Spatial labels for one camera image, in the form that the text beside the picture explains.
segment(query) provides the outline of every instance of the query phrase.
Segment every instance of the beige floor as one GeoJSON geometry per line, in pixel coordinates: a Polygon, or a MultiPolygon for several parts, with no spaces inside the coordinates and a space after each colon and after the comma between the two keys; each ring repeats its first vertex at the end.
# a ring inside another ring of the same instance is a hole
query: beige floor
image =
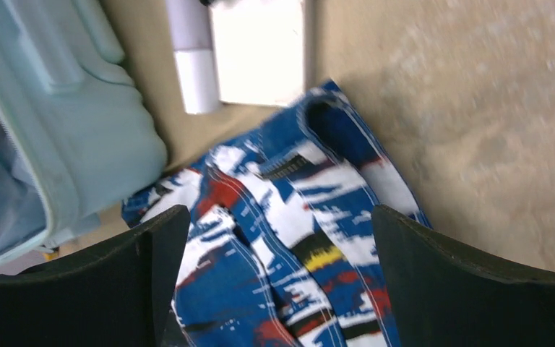
{"type": "MultiPolygon", "coordinates": [[[[170,169],[271,113],[185,115],[163,0],[101,2],[170,169]]],[[[343,87],[436,229],[555,270],[555,0],[317,0],[317,15],[317,80],[343,87]]],[[[99,238],[121,227],[104,221],[99,238]]]]}
{"type": "Polygon", "coordinates": [[[86,234],[78,239],[69,242],[68,244],[63,244],[59,250],[59,256],[63,257],[65,255],[79,251],[93,244],[97,244],[101,241],[105,241],[112,236],[116,236],[129,230],[126,224],[120,217],[120,206],[113,206],[112,208],[103,211],[99,214],[101,219],[101,227],[93,231],[90,234],[86,234]]]}

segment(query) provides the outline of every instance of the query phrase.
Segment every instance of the mint green case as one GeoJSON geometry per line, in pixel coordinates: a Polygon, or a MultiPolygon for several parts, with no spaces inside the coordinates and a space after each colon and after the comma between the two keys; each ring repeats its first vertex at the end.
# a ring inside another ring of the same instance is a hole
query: mint green case
{"type": "Polygon", "coordinates": [[[166,162],[97,0],[0,0],[0,121],[46,229],[0,265],[156,180],[166,162]]]}

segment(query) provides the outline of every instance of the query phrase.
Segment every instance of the patterned fabric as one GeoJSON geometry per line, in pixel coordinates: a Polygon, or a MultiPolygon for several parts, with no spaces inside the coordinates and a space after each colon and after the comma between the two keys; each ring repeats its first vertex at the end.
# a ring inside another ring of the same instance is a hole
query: patterned fabric
{"type": "Polygon", "coordinates": [[[191,346],[400,346],[371,209],[430,226],[334,82],[128,199],[192,221],[173,310],[191,346]]]}

